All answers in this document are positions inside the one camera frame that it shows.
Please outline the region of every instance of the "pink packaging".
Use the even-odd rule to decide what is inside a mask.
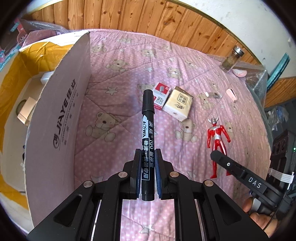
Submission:
[[[156,86],[152,89],[154,96],[154,107],[161,110],[165,104],[166,99],[170,94],[171,88],[162,84],[157,83]]]

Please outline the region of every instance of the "human hand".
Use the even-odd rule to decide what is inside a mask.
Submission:
[[[252,207],[252,198],[250,197],[244,202],[242,209],[244,212],[247,213],[251,209],[251,207]],[[253,219],[253,221],[262,229],[265,228],[266,224],[271,219],[270,216],[267,216],[265,214],[258,214],[258,213],[252,213],[250,215],[250,218]],[[268,237],[270,237],[274,233],[277,223],[278,223],[277,219],[274,218],[271,221],[271,223],[268,225],[268,227],[265,229],[265,232],[268,235]]]

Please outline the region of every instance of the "ultraman figure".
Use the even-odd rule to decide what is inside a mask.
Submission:
[[[230,142],[230,138],[229,138],[229,135],[226,132],[224,126],[217,125],[218,119],[219,119],[218,116],[217,116],[217,118],[212,116],[211,119],[208,119],[208,122],[210,122],[213,126],[207,130],[207,148],[210,148],[210,142],[211,142],[211,138],[212,138],[213,139],[212,150],[217,150],[217,148],[219,146],[221,149],[221,152],[227,156],[226,148],[223,143],[221,133],[222,132],[224,133],[228,142]],[[211,176],[211,178],[216,178],[216,177],[217,177],[217,163],[215,163],[213,161],[213,175]]]

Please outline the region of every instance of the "quilted blanket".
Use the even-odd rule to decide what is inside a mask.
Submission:
[[[141,148],[142,96],[157,82],[179,86],[194,100],[186,121],[180,123],[155,110],[155,147],[175,171],[202,182],[212,175],[211,150],[207,148],[207,119],[219,116],[231,142],[227,154],[265,177],[270,147],[260,112],[244,82],[226,74],[207,55],[154,36],[117,30],[91,30],[92,75],[82,104],[75,145],[75,188],[83,181],[107,180],[122,171]],[[225,94],[232,88],[233,103]],[[221,99],[205,96],[219,92]],[[218,167],[213,179],[237,203],[248,196],[233,176]],[[153,202],[124,200],[121,240],[174,240],[173,200]]]

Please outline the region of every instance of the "silver screw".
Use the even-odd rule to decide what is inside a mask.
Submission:
[[[171,177],[178,177],[179,176],[179,173],[178,172],[171,172],[170,173],[170,176]]]
[[[211,187],[211,186],[214,185],[214,183],[213,183],[211,180],[205,180],[205,185],[206,185],[207,187]]]
[[[83,186],[84,186],[85,188],[90,188],[90,187],[92,186],[92,181],[85,181],[85,182],[83,183]]]
[[[118,176],[121,178],[124,178],[124,177],[127,177],[128,174],[126,172],[120,172],[120,173],[118,173]]]

